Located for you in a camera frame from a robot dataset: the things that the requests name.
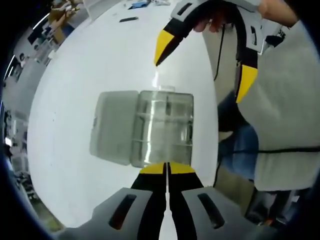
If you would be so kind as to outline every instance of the white table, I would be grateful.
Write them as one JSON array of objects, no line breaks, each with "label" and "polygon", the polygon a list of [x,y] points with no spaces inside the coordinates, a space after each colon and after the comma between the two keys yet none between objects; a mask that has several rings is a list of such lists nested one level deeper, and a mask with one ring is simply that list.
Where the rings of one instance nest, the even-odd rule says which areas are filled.
[{"label": "white table", "polygon": [[[194,96],[191,166],[204,185],[214,183],[218,118],[215,86],[203,36],[192,32],[158,68],[156,40],[174,4],[127,10],[121,2],[95,22],[87,19],[62,44],[37,88],[29,118],[28,158],[34,189],[67,227],[77,227],[93,209],[140,168],[89,153],[99,94],[171,86]],[[139,17],[119,23],[120,19]]]}]

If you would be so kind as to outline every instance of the desk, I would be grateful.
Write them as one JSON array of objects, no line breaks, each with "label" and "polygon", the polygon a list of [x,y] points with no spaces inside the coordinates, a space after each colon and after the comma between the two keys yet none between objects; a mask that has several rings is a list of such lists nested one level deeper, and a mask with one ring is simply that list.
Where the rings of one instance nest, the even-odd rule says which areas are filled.
[{"label": "desk", "polygon": [[[90,155],[95,107],[101,92],[151,90],[159,86],[194,96],[191,166],[204,185],[215,180],[218,117],[213,74],[201,34],[192,32],[158,68],[156,41],[174,4],[127,10],[123,2],[96,21],[85,20],[65,40],[37,88],[29,118],[29,168],[38,196],[67,227],[123,187],[140,168]],[[139,17],[119,23],[120,19]]]}]

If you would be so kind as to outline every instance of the floor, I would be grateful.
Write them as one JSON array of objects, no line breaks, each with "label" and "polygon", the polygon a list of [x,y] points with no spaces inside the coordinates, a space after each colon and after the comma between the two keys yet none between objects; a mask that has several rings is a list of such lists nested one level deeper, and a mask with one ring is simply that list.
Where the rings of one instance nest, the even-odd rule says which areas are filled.
[{"label": "floor", "polygon": [[[209,59],[211,65],[214,66],[212,68],[213,76],[216,74],[221,36],[221,31],[218,33],[211,33],[207,30],[203,32]],[[237,64],[235,59],[236,45],[237,35],[235,29],[227,27],[223,38],[219,72],[215,81],[215,91],[218,103],[220,103],[234,88],[235,68]],[[230,134],[231,133],[220,133],[219,140],[225,139]],[[245,214],[254,192],[254,184],[252,182],[239,175],[230,173],[224,167],[220,167],[217,172],[215,188],[238,204],[241,213]]]}]

